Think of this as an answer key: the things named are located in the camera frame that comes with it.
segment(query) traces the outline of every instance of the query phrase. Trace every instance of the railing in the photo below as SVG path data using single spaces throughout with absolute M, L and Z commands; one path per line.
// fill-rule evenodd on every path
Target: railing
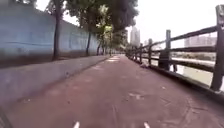
M 163 71 L 169 71 L 169 66 L 171 64 L 174 65 L 182 65 L 182 66 L 187 66 L 207 72 L 213 73 L 213 78 L 212 78 L 212 83 L 210 86 L 210 89 L 214 91 L 219 91 L 220 87 L 222 85 L 222 77 L 224 75 L 224 5 L 219 5 L 216 7 L 216 14 L 217 14 L 217 25 L 204 28 L 198 31 L 186 33 L 177 37 L 172 37 L 171 38 L 171 31 L 167 30 L 166 31 L 166 39 L 164 41 L 160 42 L 155 42 L 153 43 L 152 40 L 149 40 L 149 44 L 146 46 L 141 46 L 139 48 L 137 47 L 132 47 L 132 49 L 127 50 L 126 55 L 135 60 L 136 62 L 142 63 L 142 59 L 148 59 L 149 66 L 152 67 L 152 60 L 156 61 L 163 61 L 165 62 L 168 66 L 168 68 L 164 68 Z M 181 39 L 186 39 L 194 36 L 199 36 L 203 34 L 208 34 L 212 32 L 217 32 L 217 43 L 215 46 L 201 46 L 201 47 L 186 47 L 186 48 L 172 48 L 171 49 L 171 42 L 172 41 L 177 41 Z M 155 45 L 163 44 L 165 43 L 165 49 L 164 50 L 152 50 L 152 47 Z M 161 58 L 154 58 L 152 57 L 153 53 L 160 53 L 165 51 L 166 54 L 164 57 Z M 187 61 L 180 61 L 180 60 L 172 60 L 170 59 L 171 57 L 171 52 L 207 52 L 207 53 L 216 53 L 216 61 L 215 61 L 215 66 L 208 66 L 208 65 L 203 65 L 200 63 L 193 63 L 193 62 L 187 62 Z

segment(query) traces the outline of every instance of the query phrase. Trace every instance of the water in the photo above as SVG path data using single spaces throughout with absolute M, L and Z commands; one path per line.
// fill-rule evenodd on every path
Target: water
M 195 60 L 195 59 L 180 59 L 180 58 L 172 58 L 173 60 L 181 60 L 181 61 L 188 61 L 188 62 L 196 62 L 196 63 L 200 63 L 200 64 L 204 64 L 204 65 L 209 65 L 209 66 L 214 66 L 215 62 L 214 61 L 205 61 L 205 60 Z M 158 66 L 158 62 L 152 60 L 152 65 Z M 183 76 L 189 77 L 191 79 L 194 80 L 198 80 L 206 85 L 208 85 L 210 87 L 211 82 L 212 82 L 212 77 L 213 77 L 213 73 L 207 72 L 207 71 L 203 71 L 203 70 L 198 70 L 198 69 L 194 69 L 194 68 L 190 68 L 190 67 L 186 67 L 186 66 L 181 66 L 181 65 L 177 65 L 177 73 L 181 74 Z M 222 83 L 221 86 L 221 91 L 224 91 L 224 82 Z

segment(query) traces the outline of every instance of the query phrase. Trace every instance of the tree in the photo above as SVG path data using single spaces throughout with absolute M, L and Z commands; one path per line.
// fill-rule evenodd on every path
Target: tree
M 102 15 L 99 11 L 104 0 L 69 0 L 67 8 L 71 16 L 79 19 L 80 28 L 88 30 L 88 42 L 86 46 L 86 56 L 89 56 L 89 46 L 92 34 L 97 31 L 97 25 L 101 21 Z
M 113 46 L 112 36 L 113 33 L 124 30 L 130 25 L 134 25 L 134 17 L 138 15 L 138 11 L 135 9 L 137 6 L 137 0 L 66 0 L 66 8 L 64 10 L 69 10 L 71 16 L 76 16 L 79 20 L 80 28 L 86 29 L 89 32 L 88 42 L 86 46 L 86 55 L 89 55 L 89 47 L 92 34 L 97 35 L 101 40 L 98 46 L 98 52 L 100 46 L 108 47 L 107 45 Z M 60 2 L 59 6 L 56 6 L 56 0 L 53 0 L 53 3 L 49 4 L 48 9 L 46 10 L 52 15 L 56 16 L 56 29 L 55 30 L 55 52 L 57 53 L 57 44 L 58 44 L 58 35 L 59 25 L 61 15 L 60 12 L 63 12 L 62 3 Z M 105 42 L 106 36 L 106 27 L 109 26 L 112 28 L 110 31 L 110 43 Z
M 13 1 L 14 2 L 17 2 L 17 3 L 31 5 L 33 7 L 36 6 L 36 2 L 37 2 L 37 0 L 13 0 Z
M 65 11 L 65 9 L 62 8 L 64 2 L 65 0 L 51 0 L 45 9 L 45 12 L 48 12 L 55 17 L 53 60 L 57 60 L 59 58 L 60 24 Z
M 109 48 L 110 54 L 112 49 L 121 50 L 127 46 L 127 30 L 120 30 L 110 34 Z
M 134 17 L 138 15 L 136 10 L 137 0 L 107 0 L 113 31 L 124 30 L 126 27 L 134 25 Z

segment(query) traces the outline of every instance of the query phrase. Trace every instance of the paved walkway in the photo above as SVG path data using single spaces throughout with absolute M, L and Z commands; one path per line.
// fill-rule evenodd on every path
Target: paved walkway
M 202 95 L 113 57 L 8 111 L 14 128 L 224 128 L 224 111 Z

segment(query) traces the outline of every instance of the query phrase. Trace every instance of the wall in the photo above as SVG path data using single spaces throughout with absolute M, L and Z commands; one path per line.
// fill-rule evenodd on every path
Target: wall
M 93 56 L 0 70 L 0 105 L 7 105 L 45 89 L 109 56 Z
M 9 0 L 0 0 L 0 6 L 1 5 L 6 5 L 9 3 Z
M 53 16 L 28 5 L 10 3 L 1 6 L 0 19 L 0 62 L 51 59 L 55 29 Z M 83 56 L 88 33 L 65 21 L 61 24 L 60 55 Z M 97 45 L 98 40 L 92 36 L 91 54 L 96 54 Z

